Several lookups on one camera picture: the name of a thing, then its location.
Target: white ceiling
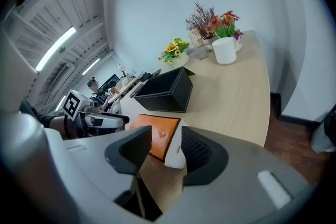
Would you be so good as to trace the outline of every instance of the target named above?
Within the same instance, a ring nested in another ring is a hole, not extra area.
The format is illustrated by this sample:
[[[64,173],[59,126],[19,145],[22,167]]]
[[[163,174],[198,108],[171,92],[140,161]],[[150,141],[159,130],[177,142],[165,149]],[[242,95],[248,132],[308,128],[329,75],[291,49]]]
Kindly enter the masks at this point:
[[[53,55],[27,91],[25,98],[39,112],[48,113],[59,102],[54,98],[60,93],[50,94],[48,89],[66,63],[76,69],[60,91],[110,51],[103,15],[103,0],[25,0],[6,20],[10,38],[33,68],[60,36],[70,27],[76,29],[71,40],[62,45],[66,50]]]

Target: ceiling light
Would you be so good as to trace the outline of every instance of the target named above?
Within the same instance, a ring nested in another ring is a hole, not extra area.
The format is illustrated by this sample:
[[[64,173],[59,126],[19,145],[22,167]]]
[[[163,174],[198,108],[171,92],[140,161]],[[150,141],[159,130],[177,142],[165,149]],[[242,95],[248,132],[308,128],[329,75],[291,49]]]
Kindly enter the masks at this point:
[[[69,37],[71,37],[74,32],[76,32],[76,30],[73,27],[71,27],[68,31],[66,31],[64,35],[61,36],[43,56],[42,60],[38,63],[35,70],[41,71],[43,66],[47,63],[47,61],[51,57],[51,55],[53,55],[54,52],[59,48],[59,46],[61,46],[64,43],[64,41],[66,41]]]
[[[88,72],[98,61],[100,60],[100,58],[98,58],[96,61],[94,61],[93,62],[93,64],[92,65],[90,65],[88,68],[87,68],[87,70],[85,70],[84,72],[83,72],[83,74],[82,75],[85,75],[86,74],[86,72]]]
[[[55,110],[55,112],[57,112],[57,110],[59,110],[59,109],[61,108],[61,106],[62,106],[62,103],[63,103],[63,101],[64,101],[65,97],[66,97],[66,95],[65,95],[65,96],[63,96],[62,100],[59,102],[58,106],[56,107],[56,110]]]

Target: black box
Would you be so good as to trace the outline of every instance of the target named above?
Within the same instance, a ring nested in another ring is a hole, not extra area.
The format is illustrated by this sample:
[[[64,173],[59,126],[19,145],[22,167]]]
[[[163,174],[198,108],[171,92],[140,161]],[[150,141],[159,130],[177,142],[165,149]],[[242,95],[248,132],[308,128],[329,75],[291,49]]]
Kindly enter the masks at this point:
[[[150,78],[134,98],[147,110],[185,112],[193,84],[190,70],[180,67]]]

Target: person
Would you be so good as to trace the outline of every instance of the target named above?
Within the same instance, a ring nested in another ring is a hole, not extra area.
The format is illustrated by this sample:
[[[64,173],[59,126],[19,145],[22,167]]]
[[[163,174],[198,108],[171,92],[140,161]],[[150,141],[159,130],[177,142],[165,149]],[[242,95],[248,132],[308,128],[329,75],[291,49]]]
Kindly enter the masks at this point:
[[[94,77],[89,79],[88,87],[92,91],[92,96],[90,99],[92,101],[98,102],[98,107],[106,112],[108,108],[112,106],[112,104],[109,104],[108,102],[111,96],[110,95],[106,96],[104,92],[98,91],[98,81],[95,80]]]
[[[26,113],[36,118],[44,126],[44,128],[50,128],[58,131],[62,136],[63,140],[68,139],[64,127],[64,116],[56,117],[40,114],[25,99],[21,102],[19,110],[21,111],[21,113]],[[70,119],[68,119],[67,126],[70,136],[78,137],[77,132],[74,129]]]

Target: potted flower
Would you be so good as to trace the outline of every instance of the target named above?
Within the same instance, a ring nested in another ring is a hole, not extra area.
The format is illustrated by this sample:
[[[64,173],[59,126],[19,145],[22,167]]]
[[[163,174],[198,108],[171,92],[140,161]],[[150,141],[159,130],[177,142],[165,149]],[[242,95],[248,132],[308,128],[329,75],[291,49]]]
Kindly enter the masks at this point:
[[[219,38],[233,37],[236,41],[236,51],[241,50],[240,37],[243,35],[239,29],[236,29],[235,22],[240,18],[230,10],[221,16],[215,16],[205,27],[207,32],[216,34]]]
[[[158,57],[158,60],[162,60],[164,63],[171,63],[175,68],[184,66],[189,61],[189,56],[185,53],[185,49],[187,49],[189,45],[189,42],[175,37],[173,42],[166,46],[161,56]]]
[[[232,10],[222,16],[214,17],[206,25],[209,33],[215,33],[220,39],[212,43],[216,60],[221,65],[229,65],[236,61],[236,52],[241,50],[240,36],[243,34],[236,29],[235,22],[240,18]]]
[[[204,45],[211,50],[211,44],[218,39],[218,36],[216,36],[216,34],[211,31],[207,31],[206,26],[211,22],[212,18],[215,17],[215,8],[204,8],[198,2],[194,4],[196,6],[195,13],[190,15],[190,17],[185,20],[187,29],[197,29],[204,41]]]

